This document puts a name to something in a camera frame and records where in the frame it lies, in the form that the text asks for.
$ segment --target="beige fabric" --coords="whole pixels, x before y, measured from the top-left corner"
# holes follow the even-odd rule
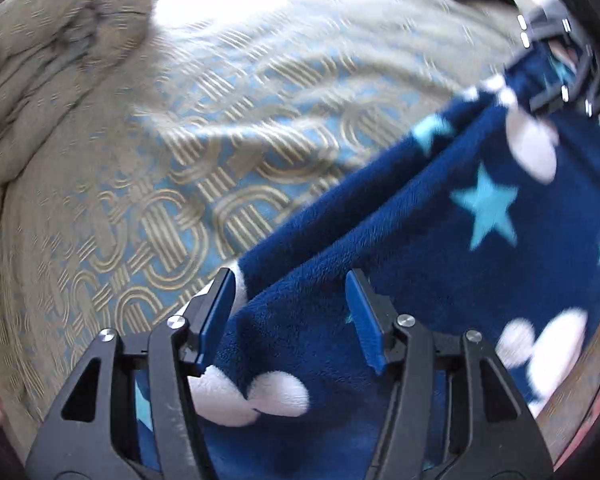
[[[98,330],[181,307],[499,70],[516,23],[451,0],[151,6],[0,5],[0,394],[23,453]]]

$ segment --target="silver bolt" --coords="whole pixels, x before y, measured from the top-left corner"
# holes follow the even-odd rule
[[[171,330],[177,330],[180,327],[184,326],[184,324],[186,323],[186,319],[184,319],[182,316],[171,316],[168,320],[167,320],[167,326],[169,328],[171,328]]]
[[[466,338],[472,343],[479,343],[480,341],[482,341],[482,334],[477,330],[469,330],[466,333]]]
[[[115,338],[115,336],[116,331],[112,328],[105,328],[104,330],[100,330],[100,333],[98,334],[100,341],[102,341],[103,343],[108,343],[113,338]]]
[[[411,328],[416,324],[416,319],[411,314],[400,314],[398,316],[398,325]]]

